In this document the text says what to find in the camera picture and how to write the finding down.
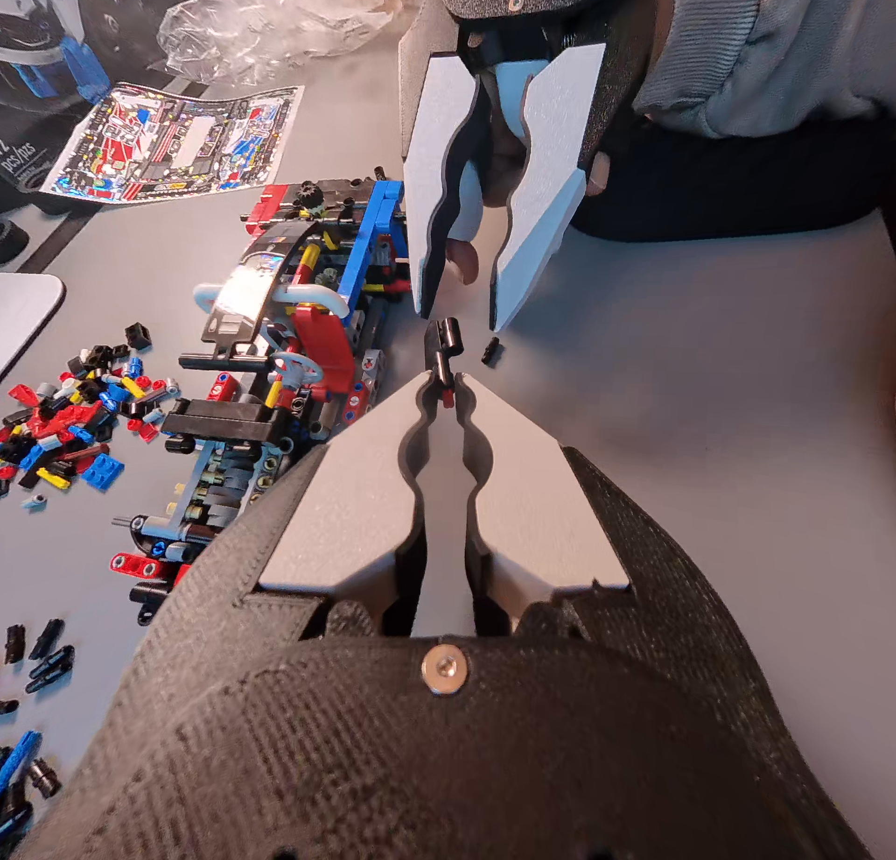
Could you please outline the lego set box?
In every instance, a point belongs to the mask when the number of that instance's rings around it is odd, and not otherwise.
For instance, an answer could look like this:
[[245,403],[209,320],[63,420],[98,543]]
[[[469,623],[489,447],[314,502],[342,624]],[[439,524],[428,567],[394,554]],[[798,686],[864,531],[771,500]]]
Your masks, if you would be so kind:
[[2,213],[32,202],[75,126],[120,82],[163,88],[157,37],[187,0],[1,0]]

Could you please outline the lego car chassis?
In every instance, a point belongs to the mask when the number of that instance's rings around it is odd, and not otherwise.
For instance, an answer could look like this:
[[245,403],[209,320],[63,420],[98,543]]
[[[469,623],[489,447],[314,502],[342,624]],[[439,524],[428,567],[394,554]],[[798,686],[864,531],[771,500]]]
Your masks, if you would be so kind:
[[241,216],[250,242],[228,279],[196,286],[210,351],[178,362],[215,379],[158,420],[165,450],[196,462],[164,514],[114,520],[134,549],[109,567],[133,579],[140,627],[217,536],[375,406],[385,317],[410,292],[403,193],[382,167],[270,184]]

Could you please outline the black lego connector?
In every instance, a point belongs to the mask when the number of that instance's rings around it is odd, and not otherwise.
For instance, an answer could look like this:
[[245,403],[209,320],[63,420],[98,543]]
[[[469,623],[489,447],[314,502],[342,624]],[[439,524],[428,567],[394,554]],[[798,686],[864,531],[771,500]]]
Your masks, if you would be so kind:
[[424,362],[439,389],[454,388],[451,360],[464,352],[458,319],[445,317],[430,320],[424,334]]

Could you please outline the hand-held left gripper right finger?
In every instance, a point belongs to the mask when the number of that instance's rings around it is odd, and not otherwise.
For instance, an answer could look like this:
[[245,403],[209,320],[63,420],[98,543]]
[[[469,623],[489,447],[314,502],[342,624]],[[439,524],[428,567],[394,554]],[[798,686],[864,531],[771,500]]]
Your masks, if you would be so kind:
[[509,634],[538,603],[630,578],[567,451],[468,373],[455,377],[467,502],[465,569],[477,634]]

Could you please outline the pile of black blue pins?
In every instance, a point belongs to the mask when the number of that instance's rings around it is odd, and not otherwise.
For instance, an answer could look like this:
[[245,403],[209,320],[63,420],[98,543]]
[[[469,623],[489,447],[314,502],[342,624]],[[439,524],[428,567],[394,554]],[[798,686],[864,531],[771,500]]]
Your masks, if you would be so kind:
[[[10,626],[2,654],[5,664],[17,666],[27,661],[24,693],[34,696],[64,680],[73,669],[75,649],[63,643],[65,622],[51,618],[26,652],[26,630],[22,624]],[[52,765],[39,753],[43,736],[27,731],[16,742],[1,747],[1,850],[8,858],[30,825],[32,796],[51,799],[62,787]]]

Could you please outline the clear plastic bags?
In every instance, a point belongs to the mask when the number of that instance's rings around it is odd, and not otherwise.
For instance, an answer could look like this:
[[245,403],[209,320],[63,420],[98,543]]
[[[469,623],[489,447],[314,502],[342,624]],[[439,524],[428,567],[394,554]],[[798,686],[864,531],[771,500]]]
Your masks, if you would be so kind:
[[401,0],[187,0],[157,33],[167,67],[205,85],[262,86],[382,33]]

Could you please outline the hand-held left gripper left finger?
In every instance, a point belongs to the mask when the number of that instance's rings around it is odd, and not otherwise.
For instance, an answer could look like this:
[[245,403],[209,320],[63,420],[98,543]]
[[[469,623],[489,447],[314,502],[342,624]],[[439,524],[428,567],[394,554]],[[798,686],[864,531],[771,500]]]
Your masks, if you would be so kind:
[[418,478],[432,422],[433,373],[425,372],[332,438],[258,586],[413,620],[427,567]]

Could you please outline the colourful sticker sheet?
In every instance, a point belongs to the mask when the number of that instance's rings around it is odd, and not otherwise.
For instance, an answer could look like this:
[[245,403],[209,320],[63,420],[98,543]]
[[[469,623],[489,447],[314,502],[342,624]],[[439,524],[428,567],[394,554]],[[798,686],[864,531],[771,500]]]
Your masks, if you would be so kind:
[[214,100],[120,83],[73,130],[40,192],[125,205],[264,187],[304,92]]

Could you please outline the person's right hand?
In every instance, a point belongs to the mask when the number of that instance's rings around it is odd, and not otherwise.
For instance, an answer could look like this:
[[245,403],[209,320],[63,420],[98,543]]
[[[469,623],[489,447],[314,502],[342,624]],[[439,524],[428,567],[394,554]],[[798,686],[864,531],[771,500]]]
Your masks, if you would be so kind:
[[465,285],[476,281],[478,256],[473,246],[482,223],[484,209],[505,205],[520,181],[526,149],[507,125],[498,100],[490,114],[490,137],[483,155],[462,175],[462,208],[445,244],[447,269]]

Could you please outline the pile of colourful lego pieces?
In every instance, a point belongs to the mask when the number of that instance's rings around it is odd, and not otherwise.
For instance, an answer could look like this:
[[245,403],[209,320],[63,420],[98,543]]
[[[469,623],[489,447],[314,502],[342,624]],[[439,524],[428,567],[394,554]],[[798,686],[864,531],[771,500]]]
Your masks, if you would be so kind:
[[2,417],[1,496],[21,491],[21,507],[46,507],[40,492],[68,493],[84,484],[107,493],[125,470],[110,443],[120,430],[150,444],[175,400],[178,382],[153,378],[144,355],[150,329],[137,321],[117,345],[95,344],[69,359],[52,383],[20,383],[8,392],[17,408]]

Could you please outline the white book stand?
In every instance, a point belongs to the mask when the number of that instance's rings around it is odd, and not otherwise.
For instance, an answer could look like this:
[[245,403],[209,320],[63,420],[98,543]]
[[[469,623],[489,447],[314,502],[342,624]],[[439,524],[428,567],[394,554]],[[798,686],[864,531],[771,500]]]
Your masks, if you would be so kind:
[[1,378],[56,314],[66,287],[55,275],[1,274]]

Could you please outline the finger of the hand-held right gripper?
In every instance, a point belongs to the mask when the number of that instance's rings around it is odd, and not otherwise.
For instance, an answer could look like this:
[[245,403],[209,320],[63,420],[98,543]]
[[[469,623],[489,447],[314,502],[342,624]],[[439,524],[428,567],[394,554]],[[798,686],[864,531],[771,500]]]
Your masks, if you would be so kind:
[[508,232],[491,279],[489,328],[496,334],[529,299],[585,196],[581,147],[606,47],[566,48],[524,86],[520,118],[528,153],[509,196]]
[[431,315],[447,240],[472,241],[481,224],[482,189],[472,159],[483,117],[480,78],[457,55],[431,57],[403,171],[411,292],[421,318]]

